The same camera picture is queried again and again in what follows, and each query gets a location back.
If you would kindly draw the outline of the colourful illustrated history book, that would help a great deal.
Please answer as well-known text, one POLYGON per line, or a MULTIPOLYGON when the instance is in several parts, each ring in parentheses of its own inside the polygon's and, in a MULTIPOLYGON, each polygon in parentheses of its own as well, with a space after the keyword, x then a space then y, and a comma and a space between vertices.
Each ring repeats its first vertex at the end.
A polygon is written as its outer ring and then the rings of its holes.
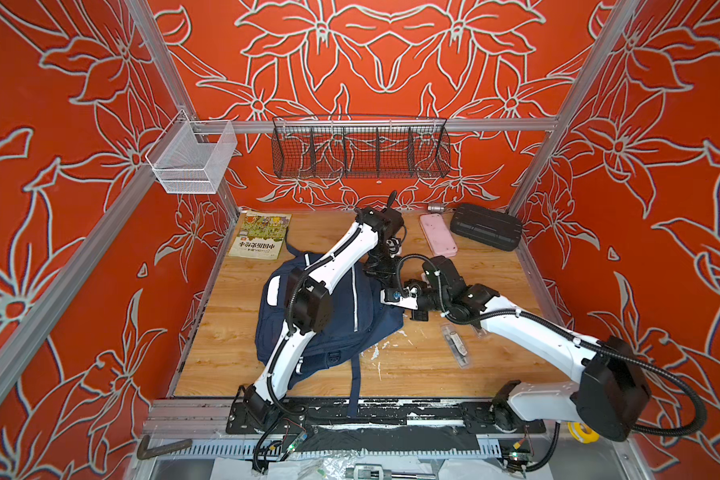
POLYGON ((286 213, 246 212, 239 223, 239 231, 232 241, 228 255, 276 260, 285 241, 291 217, 291 214, 286 213))

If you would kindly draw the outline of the small silver metal cylinder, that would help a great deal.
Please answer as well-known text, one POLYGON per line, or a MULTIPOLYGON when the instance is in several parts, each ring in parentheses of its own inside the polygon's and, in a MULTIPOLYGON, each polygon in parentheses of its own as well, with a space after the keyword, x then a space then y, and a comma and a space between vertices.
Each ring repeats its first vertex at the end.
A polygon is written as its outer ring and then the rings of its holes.
POLYGON ((427 206, 429 213, 443 214, 448 211, 448 207, 441 203, 431 203, 427 206))

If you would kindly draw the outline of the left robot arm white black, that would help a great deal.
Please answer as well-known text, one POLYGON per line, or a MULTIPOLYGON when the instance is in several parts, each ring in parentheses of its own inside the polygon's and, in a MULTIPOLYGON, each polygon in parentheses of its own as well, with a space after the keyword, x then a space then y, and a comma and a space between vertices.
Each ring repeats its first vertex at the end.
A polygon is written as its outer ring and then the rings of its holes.
POLYGON ((259 428, 281 415, 300 416, 288 407, 287 392, 315 373, 344 363, 352 383, 347 417, 358 413, 360 356, 403 326, 403 311, 381 299, 395 285, 404 227, 400 212, 386 205, 357 211, 347 233, 325 254, 288 250, 292 259, 271 275, 262 290, 255 335, 264 369, 242 390, 242 402, 259 428))

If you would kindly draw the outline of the dark metal hex key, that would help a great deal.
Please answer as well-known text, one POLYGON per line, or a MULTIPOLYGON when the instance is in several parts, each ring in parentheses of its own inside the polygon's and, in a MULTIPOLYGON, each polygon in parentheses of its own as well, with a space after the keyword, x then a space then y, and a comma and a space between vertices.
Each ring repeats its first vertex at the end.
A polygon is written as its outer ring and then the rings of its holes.
POLYGON ((151 436, 144 435, 136 449, 136 459, 139 461, 149 460, 164 455, 181 452, 193 446, 192 439, 183 439, 167 444, 152 446, 151 436))

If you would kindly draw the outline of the navy blue student backpack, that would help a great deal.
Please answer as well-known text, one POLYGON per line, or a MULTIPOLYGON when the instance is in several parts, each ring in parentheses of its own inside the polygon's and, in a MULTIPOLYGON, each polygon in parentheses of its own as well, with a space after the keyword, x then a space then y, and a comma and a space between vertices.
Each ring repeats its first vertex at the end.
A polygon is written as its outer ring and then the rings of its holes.
MULTIPOLYGON (((286 246, 293 255, 278 267, 262 290, 255 334, 257 359, 266 363, 275 350, 285 317, 285 285, 290 273, 305 269, 320 255, 286 246)), ((313 374, 345 362, 352 368, 348 416, 358 415, 362 374, 360 354, 403 327, 403 310, 380 302, 382 285, 364 271, 358 261, 339 281, 331 295, 333 313, 328 325, 307 344, 289 385, 295 386, 313 374)))

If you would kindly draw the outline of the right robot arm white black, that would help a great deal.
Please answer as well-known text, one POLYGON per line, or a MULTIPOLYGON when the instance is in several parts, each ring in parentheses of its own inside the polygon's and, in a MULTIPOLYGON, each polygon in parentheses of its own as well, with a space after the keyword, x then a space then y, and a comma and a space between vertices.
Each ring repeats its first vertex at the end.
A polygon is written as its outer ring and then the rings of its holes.
POLYGON ((402 268, 413 260, 393 260, 391 283, 381 295, 384 304, 414 312, 436 311, 455 325, 478 326, 544 359, 566 375, 546 386, 511 385, 506 404, 522 420, 581 422, 598 435, 622 442, 633 432, 683 437, 700 431, 708 413, 701 396, 677 375, 638 359, 623 340, 605 341, 577 333, 533 314, 483 284, 467 284, 453 262, 443 256, 417 255, 423 280, 403 280, 402 268), (691 402, 692 418, 678 427, 653 427, 639 418, 652 398, 647 374, 663 378, 691 402))

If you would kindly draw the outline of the black hard case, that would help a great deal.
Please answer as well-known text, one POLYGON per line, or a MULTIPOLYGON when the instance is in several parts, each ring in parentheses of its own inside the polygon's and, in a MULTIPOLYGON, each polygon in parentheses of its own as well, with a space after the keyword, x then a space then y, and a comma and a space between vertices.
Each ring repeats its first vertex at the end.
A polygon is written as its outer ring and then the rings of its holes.
POLYGON ((511 252, 520 243, 523 225, 512 215, 462 203, 453 213, 450 230, 461 237, 511 252))

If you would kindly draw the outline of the pink pencil case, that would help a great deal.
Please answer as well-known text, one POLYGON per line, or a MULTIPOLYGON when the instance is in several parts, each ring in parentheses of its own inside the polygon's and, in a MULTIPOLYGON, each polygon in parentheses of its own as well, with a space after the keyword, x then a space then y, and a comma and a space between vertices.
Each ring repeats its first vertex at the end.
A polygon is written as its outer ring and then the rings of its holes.
POLYGON ((458 246, 441 214, 430 213, 419 217, 419 224, 434 256, 455 257, 458 246))

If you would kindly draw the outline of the yellow tape roll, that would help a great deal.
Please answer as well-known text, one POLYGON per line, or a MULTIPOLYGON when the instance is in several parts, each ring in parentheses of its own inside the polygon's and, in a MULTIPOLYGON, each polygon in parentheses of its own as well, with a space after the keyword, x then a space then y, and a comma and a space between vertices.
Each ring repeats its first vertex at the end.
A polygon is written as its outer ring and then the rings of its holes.
POLYGON ((568 422, 567 427, 570 435, 582 444, 595 443, 600 439, 600 435, 586 424, 568 422))

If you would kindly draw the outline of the clear plastic pen box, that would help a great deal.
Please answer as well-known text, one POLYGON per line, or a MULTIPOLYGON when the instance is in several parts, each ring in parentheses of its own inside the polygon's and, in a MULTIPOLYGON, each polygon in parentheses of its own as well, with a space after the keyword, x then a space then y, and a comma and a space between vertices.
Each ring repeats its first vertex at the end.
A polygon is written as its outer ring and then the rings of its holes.
POLYGON ((459 367, 467 368, 470 365, 469 353, 459 333, 450 324, 443 324, 441 333, 459 367))

